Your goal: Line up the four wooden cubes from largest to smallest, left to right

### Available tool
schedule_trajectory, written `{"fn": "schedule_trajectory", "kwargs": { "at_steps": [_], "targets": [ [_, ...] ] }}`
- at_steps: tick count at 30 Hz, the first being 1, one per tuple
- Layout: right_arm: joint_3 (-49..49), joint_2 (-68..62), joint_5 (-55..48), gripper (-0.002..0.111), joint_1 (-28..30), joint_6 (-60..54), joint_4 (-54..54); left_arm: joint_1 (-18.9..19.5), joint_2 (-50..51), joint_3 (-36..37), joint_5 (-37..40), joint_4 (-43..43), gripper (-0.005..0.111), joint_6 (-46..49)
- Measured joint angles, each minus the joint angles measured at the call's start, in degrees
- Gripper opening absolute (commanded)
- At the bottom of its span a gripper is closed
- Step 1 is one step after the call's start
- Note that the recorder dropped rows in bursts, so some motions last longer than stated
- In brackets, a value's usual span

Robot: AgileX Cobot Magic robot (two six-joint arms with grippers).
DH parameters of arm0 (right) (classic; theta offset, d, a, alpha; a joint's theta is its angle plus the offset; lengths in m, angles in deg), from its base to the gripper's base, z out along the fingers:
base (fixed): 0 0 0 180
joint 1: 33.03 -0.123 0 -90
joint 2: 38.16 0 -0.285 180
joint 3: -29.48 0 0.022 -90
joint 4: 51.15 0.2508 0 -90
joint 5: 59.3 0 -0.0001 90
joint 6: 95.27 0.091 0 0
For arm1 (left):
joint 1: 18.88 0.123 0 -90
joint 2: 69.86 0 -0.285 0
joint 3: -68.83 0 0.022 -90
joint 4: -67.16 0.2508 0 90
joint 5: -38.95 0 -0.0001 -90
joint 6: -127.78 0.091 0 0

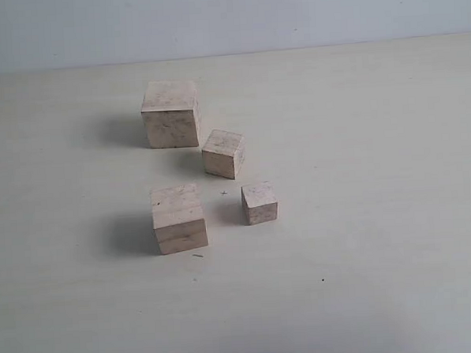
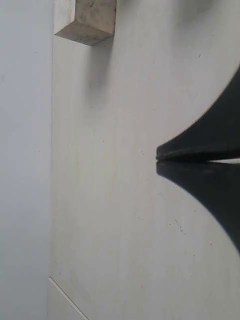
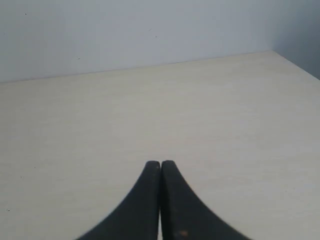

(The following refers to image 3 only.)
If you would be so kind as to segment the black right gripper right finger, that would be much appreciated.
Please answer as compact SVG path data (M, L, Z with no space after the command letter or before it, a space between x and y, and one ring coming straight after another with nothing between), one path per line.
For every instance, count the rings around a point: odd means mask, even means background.
M195 194L172 160L161 164L161 230L164 240L243 240Z

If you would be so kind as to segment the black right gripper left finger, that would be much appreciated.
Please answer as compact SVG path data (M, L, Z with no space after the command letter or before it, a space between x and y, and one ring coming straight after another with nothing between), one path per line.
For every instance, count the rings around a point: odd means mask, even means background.
M122 202L80 240L156 240L159 230L160 163L147 161Z

